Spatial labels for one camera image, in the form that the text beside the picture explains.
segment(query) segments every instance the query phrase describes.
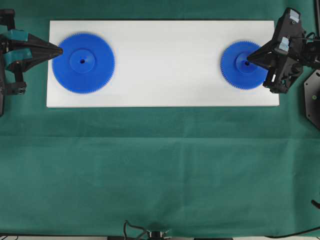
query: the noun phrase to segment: black cable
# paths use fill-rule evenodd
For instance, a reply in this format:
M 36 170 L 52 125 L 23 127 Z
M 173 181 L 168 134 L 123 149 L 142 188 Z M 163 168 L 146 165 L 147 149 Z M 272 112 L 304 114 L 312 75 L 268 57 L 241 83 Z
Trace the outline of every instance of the black cable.
M 310 33 L 306 36 L 306 38 L 308 39 L 308 38 L 310 38 L 312 35 L 313 35 L 313 38 L 315 38 L 316 34 L 315 34 L 314 32 L 310 32 Z
M 301 40 L 310 40 L 310 41 L 320 41 L 320 39 L 314 39 L 314 38 L 308 38 L 308 37 L 295 37 L 295 36 L 292 36 L 291 39 L 301 39 Z
M 308 233 L 312 233 L 312 232 L 315 232 L 315 231 L 318 231 L 318 230 L 320 230 L 320 226 L 315 227 L 315 228 L 311 228 L 311 229 L 308 229 L 308 230 L 305 230 L 305 231 L 295 232 L 295 233 L 288 234 L 288 235 L 282 235 L 282 236 L 266 236 L 266 237 L 267 237 L 267 238 L 270 238 L 270 239 L 282 239 L 282 238 L 299 236 L 299 235 L 302 235 L 302 234 L 308 234 Z
M 133 229 L 139 229 L 142 230 L 143 232 L 141 234 L 139 234 L 135 240 L 140 240 L 140 238 L 145 235 L 148 231 L 142 227 L 142 226 L 135 226 L 135 225 L 131 225 L 128 220 L 124 221 L 124 225 L 123 225 L 123 235 L 124 235 L 124 240 L 127 240 L 127 225 L 129 225 L 129 227 L 133 228 Z

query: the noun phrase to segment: green cloth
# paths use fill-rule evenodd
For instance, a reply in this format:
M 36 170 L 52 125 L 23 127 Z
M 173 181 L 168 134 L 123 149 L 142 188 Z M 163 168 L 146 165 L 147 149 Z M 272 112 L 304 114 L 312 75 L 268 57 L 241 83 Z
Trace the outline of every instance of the green cloth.
M 0 1 L 18 29 L 44 40 L 50 20 L 277 21 L 286 7 L 316 31 L 313 0 Z M 320 132 L 304 110 L 311 69 L 279 107 L 158 108 L 46 108 L 47 70 L 32 68 L 26 94 L 5 99 L 0 232 L 120 236 L 129 220 L 205 238 L 320 226 L 311 204 L 320 202 Z

